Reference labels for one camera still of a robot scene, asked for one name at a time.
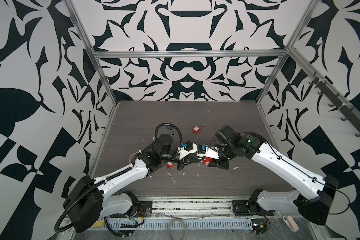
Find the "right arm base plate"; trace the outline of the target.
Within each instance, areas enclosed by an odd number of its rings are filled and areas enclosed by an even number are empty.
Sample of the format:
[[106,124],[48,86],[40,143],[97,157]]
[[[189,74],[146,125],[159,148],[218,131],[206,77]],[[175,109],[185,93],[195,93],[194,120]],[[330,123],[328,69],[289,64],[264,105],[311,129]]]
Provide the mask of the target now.
[[274,216],[274,211],[266,211],[256,202],[251,202],[249,200],[233,200],[232,205],[233,213],[237,217]]

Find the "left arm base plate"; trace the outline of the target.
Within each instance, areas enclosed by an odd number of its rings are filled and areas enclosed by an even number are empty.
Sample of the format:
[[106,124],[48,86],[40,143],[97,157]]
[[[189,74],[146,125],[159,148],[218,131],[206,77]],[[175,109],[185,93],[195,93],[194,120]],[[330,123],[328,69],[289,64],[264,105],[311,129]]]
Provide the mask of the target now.
[[116,214],[114,217],[147,217],[152,213],[152,208],[152,201],[140,201],[138,204],[133,204],[125,214]]

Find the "red padlock front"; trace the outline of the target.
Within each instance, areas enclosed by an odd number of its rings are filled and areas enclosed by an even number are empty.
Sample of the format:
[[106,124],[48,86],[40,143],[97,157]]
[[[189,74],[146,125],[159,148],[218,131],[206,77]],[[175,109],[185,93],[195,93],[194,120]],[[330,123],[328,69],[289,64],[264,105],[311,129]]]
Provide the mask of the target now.
[[173,167],[174,167],[174,163],[173,162],[167,162],[167,170],[170,171]]

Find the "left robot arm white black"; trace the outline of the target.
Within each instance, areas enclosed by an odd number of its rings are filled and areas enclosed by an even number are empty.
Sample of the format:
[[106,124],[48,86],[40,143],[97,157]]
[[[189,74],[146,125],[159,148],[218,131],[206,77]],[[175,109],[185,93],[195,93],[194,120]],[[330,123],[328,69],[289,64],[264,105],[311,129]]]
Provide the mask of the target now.
[[81,233],[99,218],[114,214],[133,216],[139,200],[132,192],[122,193],[115,201],[111,201],[110,197],[122,188],[149,177],[166,163],[177,164],[178,170],[197,163],[206,151],[204,145],[184,142],[180,129],[175,125],[157,125],[153,141],[135,153],[125,167],[94,179],[86,175],[78,181],[63,204],[64,211],[55,223],[54,231],[61,233],[74,228]]

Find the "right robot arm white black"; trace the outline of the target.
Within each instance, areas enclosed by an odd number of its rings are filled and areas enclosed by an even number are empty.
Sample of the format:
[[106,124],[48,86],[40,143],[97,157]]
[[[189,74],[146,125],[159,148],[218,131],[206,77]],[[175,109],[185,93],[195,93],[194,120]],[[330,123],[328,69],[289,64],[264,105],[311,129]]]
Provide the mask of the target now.
[[230,160],[247,158],[268,168],[294,188],[286,193],[259,191],[253,194],[257,207],[263,211],[298,212],[319,226],[327,223],[335,195],[339,192],[336,178],[330,175],[323,177],[305,169],[254,132],[240,134],[225,125],[215,133],[215,137],[220,142],[219,157],[211,160],[211,167],[228,169]]

